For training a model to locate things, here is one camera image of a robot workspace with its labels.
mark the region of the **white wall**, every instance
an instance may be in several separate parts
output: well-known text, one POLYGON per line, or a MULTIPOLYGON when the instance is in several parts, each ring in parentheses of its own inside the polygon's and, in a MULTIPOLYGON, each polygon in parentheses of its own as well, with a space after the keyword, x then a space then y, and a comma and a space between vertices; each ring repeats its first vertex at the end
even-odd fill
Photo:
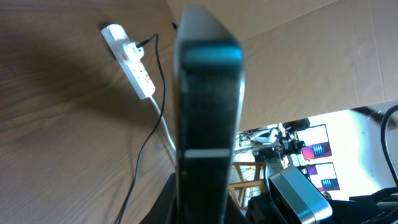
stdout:
MULTIPOLYGON (((394 105, 398 105, 398 101, 371 108, 385 112, 394 105)), ((395 187, 381 149, 380 127, 375 122, 350 110, 314 116, 309 120, 312 126, 326 124, 332 156, 314 162, 334 163, 341 190, 330 192, 333 199, 348 200, 350 196, 395 187)), ((398 166, 398 130, 389 131, 387 137, 391 157, 398 166)))

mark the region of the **brown wooden surface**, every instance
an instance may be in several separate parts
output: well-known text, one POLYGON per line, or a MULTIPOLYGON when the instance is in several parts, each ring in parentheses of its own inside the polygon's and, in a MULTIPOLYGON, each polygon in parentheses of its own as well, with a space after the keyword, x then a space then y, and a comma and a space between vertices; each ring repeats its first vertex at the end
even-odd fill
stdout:
MULTIPOLYGON (((138 41, 160 34, 174 135, 175 31, 166 3, 1 0, 0 11, 0 223, 111 223, 157 115, 136 96, 100 27, 121 24, 138 41)), ((154 42, 145 51, 160 104, 154 42)), ((174 171, 162 135, 144 149, 123 223, 142 220, 174 171)))

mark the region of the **beige wall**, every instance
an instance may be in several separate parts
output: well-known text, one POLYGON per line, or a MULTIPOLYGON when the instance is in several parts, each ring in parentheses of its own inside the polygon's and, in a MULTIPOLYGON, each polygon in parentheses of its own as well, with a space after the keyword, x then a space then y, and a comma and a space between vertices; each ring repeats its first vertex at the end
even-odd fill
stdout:
POLYGON ((240 130, 398 98, 398 1, 196 2, 243 46, 240 130))

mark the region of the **power socket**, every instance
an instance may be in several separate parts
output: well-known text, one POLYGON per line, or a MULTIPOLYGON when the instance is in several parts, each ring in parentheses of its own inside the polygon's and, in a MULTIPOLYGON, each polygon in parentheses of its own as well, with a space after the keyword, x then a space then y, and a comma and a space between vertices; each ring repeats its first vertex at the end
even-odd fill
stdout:
POLYGON ((144 56, 144 48, 137 48, 137 42, 129 40, 121 25, 108 25, 101 30, 101 33, 138 97, 143 100, 152 96, 155 92, 155 85, 141 62, 141 58, 144 56))

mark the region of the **white cable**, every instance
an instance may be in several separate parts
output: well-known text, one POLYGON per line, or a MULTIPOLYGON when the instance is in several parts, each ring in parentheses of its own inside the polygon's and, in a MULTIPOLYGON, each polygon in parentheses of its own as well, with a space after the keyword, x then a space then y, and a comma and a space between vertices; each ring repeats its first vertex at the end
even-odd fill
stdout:
MULTIPOLYGON (((149 99, 152 102, 152 104, 154 105, 157 113, 160 115, 160 109, 159 109, 159 106, 157 106, 155 99, 152 96, 150 96, 149 99)), ((164 120, 163 116, 162 116, 162 124, 163 124, 164 131, 166 132, 167 139, 169 140, 169 143, 172 146, 174 152, 176 152, 173 139, 170 136, 169 128, 167 127, 166 121, 164 120)))

